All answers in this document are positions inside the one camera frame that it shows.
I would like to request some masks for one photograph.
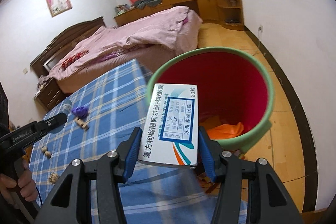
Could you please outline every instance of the green trash can rim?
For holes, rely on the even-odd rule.
[[[160,78],[160,76],[163,74],[164,71],[166,71],[168,68],[170,68],[172,65],[176,64],[177,62],[184,60],[188,57],[191,56],[195,56],[198,54],[202,54],[202,53],[206,53],[206,52],[229,52],[232,54],[237,54],[239,56],[241,56],[242,58],[248,60],[249,62],[251,62],[261,73],[266,86],[267,86],[267,92],[268,92],[268,102],[267,102],[267,107],[265,110],[265,113],[262,117],[262,119],[260,120],[260,122],[254,127],[252,128],[249,132],[246,132],[245,134],[238,136],[238,137],[234,137],[231,139],[221,139],[221,140],[215,140],[217,142],[219,142],[221,145],[225,145],[230,144],[231,141],[230,140],[235,140],[235,141],[244,141],[248,138],[250,138],[251,136],[255,135],[257,132],[261,131],[265,124],[268,123],[270,116],[272,114],[273,111],[273,103],[274,103],[274,87],[273,87],[273,83],[272,83],[272,79],[270,77],[270,75],[268,74],[267,70],[265,69],[265,67],[257,60],[255,59],[253,56],[249,55],[246,52],[243,52],[241,50],[237,50],[234,48],[229,48],[229,47],[206,47],[206,48],[200,48],[197,50],[193,50],[190,52],[186,52],[183,53],[179,56],[176,56],[175,58],[169,60],[168,62],[166,62],[165,64],[163,64],[154,74],[153,76],[150,78],[149,82],[148,82],[148,86],[147,86],[147,102],[148,104],[150,104],[151,102],[151,98],[152,98],[152,91],[154,89],[154,85],[157,84],[157,80]]]

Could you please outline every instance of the blue label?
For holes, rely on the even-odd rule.
[[[168,97],[160,140],[192,143],[194,99]]]

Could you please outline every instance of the trash can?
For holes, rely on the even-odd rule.
[[[246,153],[271,127],[272,80],[263,65],[245,52],[208,47],[175,57],[150,79],[149,102],[156,83],[197,85],[199,122],[214,116],[227,124],[242,122],[243,135],[216,140],[225,150]]]

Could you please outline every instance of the purple crumpled object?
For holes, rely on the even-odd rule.
[[[89,113],[89,109],[87,107],[76,107],[71,110],[72,114],[80,119],[84,119],[87,117]]]

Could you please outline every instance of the black floor border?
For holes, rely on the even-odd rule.
[[[246,34],[252,39],[252,41],[258,46],[258,38],[245,27]],[[300,133],[300,139],[303,150],[304,158],[304,170],[305,170],[305,190],[304,190],[304,203],[303,212],[309,212],[315,210],[316,198],[317,198],[317,186],[318,186],[318,174],[317,174],[317,160],[314,147],[314,141],[311,134],[310,126],[301,105],[301,102],[288,78],[283,70],[280,68],[277,61],[266,49],[266,47],[260,43],[260,52],[264,55],[271,68],[273,69],[276,77],[286,93],[288,101],[293,110],[297,127]]]

